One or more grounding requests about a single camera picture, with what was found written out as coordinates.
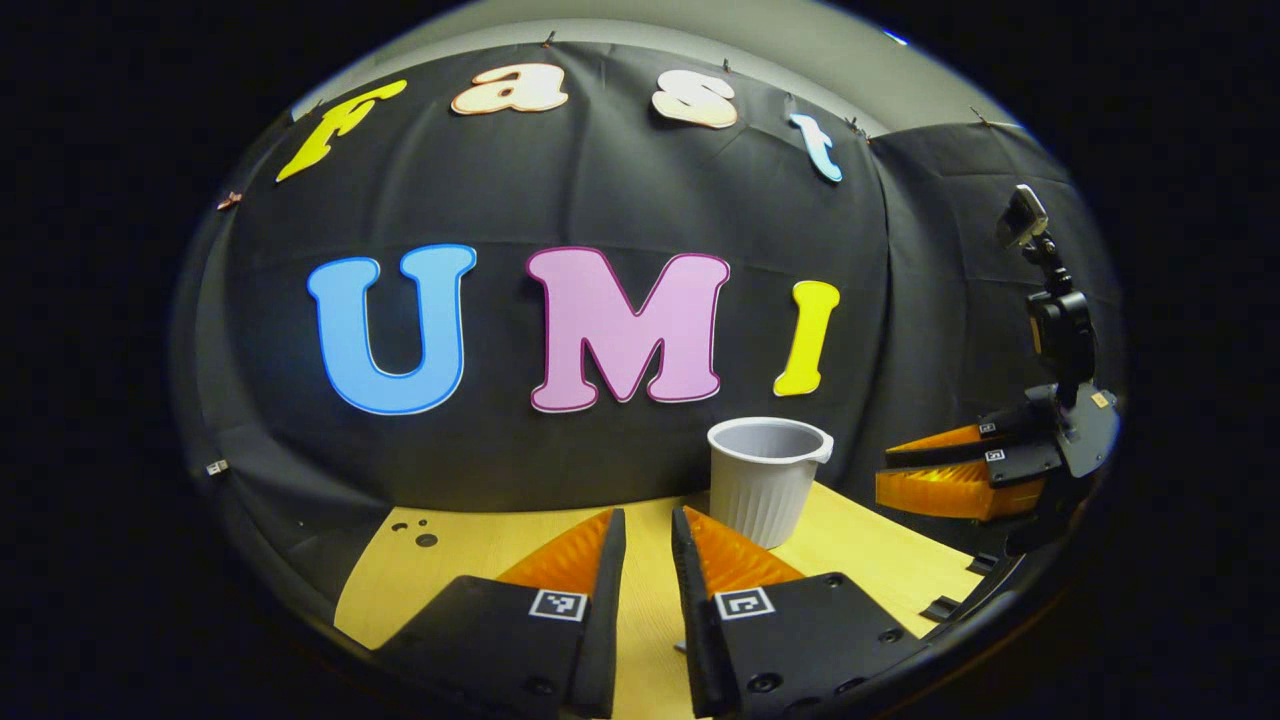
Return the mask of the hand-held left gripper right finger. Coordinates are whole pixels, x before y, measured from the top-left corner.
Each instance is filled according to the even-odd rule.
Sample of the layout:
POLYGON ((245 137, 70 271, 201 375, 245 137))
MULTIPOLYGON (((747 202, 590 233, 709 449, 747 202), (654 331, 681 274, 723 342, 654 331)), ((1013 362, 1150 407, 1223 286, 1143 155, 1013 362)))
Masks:
POLYGON ((831 717, 925 646, 842 573, 785 573, 691 507, 672 552, 696 717, 831 717))

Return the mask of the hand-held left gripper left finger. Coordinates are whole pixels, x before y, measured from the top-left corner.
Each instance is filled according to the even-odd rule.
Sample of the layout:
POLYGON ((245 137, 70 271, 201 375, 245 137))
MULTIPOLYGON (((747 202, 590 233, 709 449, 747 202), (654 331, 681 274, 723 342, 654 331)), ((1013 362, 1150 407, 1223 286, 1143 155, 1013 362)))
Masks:
POLYGON ((609 717, 625 551, 625 511, 602 511, 495 579, 457 577, 376 660, 465 717, 609 717))

